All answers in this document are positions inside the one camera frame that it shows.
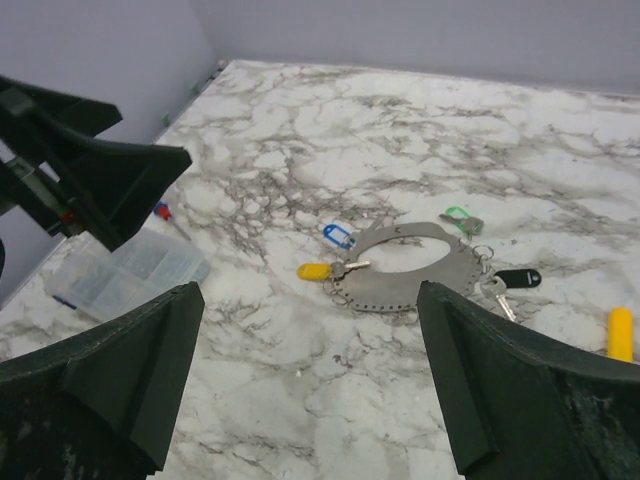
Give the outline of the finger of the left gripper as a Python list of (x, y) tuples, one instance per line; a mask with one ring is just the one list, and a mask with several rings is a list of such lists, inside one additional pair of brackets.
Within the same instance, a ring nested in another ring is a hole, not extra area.
[(192, 164), (181, 147), (68, 141), (49, 160), (68, 218), (110, 251), (130, 240)]
[(95, 137), (122, 121), (116, 105), (1, 77), (1, 91), (16, 87), (63, 125)]

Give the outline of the blue key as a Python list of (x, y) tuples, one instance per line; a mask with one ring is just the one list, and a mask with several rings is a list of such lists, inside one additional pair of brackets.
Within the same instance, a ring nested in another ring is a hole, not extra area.
[(356, 244), (356, 239), (350, 232), (334, 223), (324, 226), (322, 233), (328, 241), (344, 250), (350, 250)]

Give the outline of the black key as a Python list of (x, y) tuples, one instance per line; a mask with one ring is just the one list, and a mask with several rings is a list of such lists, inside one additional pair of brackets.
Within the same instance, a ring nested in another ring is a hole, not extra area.
[(507, 291), (514, 289), (533, 289), (541, 283), (542, 275), (535, 269), (499, 270), (489, 274), (480, 284), (480, 290), (488, 299), (497, 302), (508, 320), (515, 322), (516, 314), (507, 300)]

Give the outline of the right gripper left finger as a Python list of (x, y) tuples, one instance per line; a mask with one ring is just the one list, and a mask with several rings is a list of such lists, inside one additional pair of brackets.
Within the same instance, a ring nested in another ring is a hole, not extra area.
[(146, 479), (161, 471), (203, 311), (191, 282), (2, 362), (2, 478)]

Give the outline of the green key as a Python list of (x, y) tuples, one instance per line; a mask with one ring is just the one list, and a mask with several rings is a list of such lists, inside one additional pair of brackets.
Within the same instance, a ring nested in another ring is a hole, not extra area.
[(483, 220), (471, 216), (466, 210), (458, 206), (447, 208), (439, 215), (439, 218), (451, 223), (468, 237), (479, 235), (484, 228)]

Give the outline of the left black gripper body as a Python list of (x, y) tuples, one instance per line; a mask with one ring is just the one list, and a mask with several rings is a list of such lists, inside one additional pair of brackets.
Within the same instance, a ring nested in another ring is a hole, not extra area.
[(1, 214), (24, 210), (50, 236), (72, 237), (80, 223), (58, 180), (46, 173), (42, 136), (29, 130), (26, 120), (37, 106), (38, 88), (1, 78)]

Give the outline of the yellow handled screwdriver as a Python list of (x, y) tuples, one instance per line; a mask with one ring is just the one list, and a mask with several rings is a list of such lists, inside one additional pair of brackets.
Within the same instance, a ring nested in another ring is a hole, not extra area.
[(302, 280), (324, 281), (341, 279), (352, 270), (366, 268), (371, 265), (370, 261), (357, 261), (351, 263), (334, 262), (326, 263), (305, 263), (298, 267), (297, 277)]

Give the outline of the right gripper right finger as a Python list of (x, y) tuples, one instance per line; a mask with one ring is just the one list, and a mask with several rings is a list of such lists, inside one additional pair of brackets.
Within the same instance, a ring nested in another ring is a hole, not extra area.
[(636, 479), (639, 367), (421, 284), (422, 336), (459, 475)]

